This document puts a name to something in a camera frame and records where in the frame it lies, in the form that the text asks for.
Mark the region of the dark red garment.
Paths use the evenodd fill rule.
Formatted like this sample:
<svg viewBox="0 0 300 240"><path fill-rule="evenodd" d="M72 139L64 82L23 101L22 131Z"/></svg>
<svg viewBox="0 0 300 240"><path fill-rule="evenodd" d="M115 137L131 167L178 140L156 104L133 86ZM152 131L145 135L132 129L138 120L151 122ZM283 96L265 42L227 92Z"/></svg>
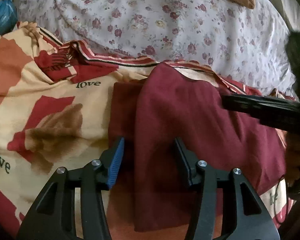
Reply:
<svg viewBox="0 0 300 240"><path fill-rule="evenodd" d="M194 194L182 183L170 150L176 137L214 168L240 168L270 214L283 214L283 142L276 129L225 110L221 96L229 92L221 82L192 80L164 63L144 80L114 85L108 137L127 141L122 171L132 189L128 203L136 231L189 222Z"/></svg>

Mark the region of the red cream patterned blanket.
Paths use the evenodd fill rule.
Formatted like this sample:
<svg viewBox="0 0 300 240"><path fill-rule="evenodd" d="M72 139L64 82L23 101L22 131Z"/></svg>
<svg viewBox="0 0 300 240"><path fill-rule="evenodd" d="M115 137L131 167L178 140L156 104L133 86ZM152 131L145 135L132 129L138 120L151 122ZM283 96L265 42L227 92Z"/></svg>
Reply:
<svg viewBox="0 0 300 240"><path fill-rule="evenodd" d="M114 84L145 79L158 65L94 54L35 23L0 36L0 239L16 237L54 168L106 148Z"/></svg>

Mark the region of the white floral bed sheet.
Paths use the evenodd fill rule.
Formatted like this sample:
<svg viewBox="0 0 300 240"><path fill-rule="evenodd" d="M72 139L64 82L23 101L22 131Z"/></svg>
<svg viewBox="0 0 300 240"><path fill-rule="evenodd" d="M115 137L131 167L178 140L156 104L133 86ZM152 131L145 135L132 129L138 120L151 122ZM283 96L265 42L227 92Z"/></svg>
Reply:
<svg viewBox="0 0 300 240"><path fill-rule="evenodd" d="M268 0L20 0L18 17L95 53L194 60L266 95L293 90L289 30Z"/></svg>

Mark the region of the blue plastic bag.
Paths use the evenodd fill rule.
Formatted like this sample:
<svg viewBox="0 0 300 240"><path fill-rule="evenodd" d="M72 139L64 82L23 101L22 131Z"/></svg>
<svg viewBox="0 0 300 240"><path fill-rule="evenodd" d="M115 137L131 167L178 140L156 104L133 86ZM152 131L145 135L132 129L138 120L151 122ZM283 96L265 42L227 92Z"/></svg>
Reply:
<svg viewBox="0 0 300 240"><path fill-rule="evenodd" d="M17 20L17 9L13 1L0 0L0 35L12 31Z"/></svg>

